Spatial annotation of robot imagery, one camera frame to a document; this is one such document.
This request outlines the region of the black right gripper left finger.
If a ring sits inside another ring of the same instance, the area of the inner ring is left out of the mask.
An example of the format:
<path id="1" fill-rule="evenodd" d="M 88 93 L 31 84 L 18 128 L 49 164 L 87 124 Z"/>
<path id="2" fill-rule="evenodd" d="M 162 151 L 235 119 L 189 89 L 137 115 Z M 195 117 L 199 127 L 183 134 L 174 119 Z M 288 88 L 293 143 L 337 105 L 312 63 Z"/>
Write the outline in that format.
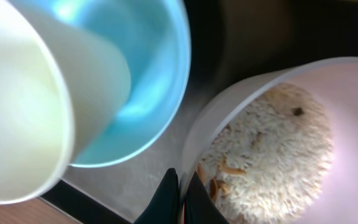
<path id="1" fill-rule="evenodd" d="M 176 170 L 169 168 L 147 208 L 134 224 L 176 224 L 180 205 Z"/>

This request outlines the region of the white paper cup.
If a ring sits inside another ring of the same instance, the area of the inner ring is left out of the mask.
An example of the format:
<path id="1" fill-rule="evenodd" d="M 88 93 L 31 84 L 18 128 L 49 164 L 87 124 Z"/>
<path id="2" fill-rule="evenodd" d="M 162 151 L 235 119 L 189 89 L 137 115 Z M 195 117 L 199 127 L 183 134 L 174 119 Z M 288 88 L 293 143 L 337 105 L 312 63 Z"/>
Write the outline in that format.
<path id="1" fill-rule="evenodd" d="M 131 89 L 111 42 L 0 1 L 0 205 L 50 190 Z"/>

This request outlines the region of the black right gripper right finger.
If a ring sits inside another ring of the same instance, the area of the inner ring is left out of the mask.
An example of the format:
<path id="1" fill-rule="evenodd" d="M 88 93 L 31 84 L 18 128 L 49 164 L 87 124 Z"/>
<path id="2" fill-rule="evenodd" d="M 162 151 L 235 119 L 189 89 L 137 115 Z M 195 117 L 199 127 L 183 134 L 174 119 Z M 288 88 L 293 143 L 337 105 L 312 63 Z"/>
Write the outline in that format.
<path id="1" fill-rule="evenodd" d="M 185 196 L 184 224 L 229 224 L 210 199 L 196 172 Z"/>

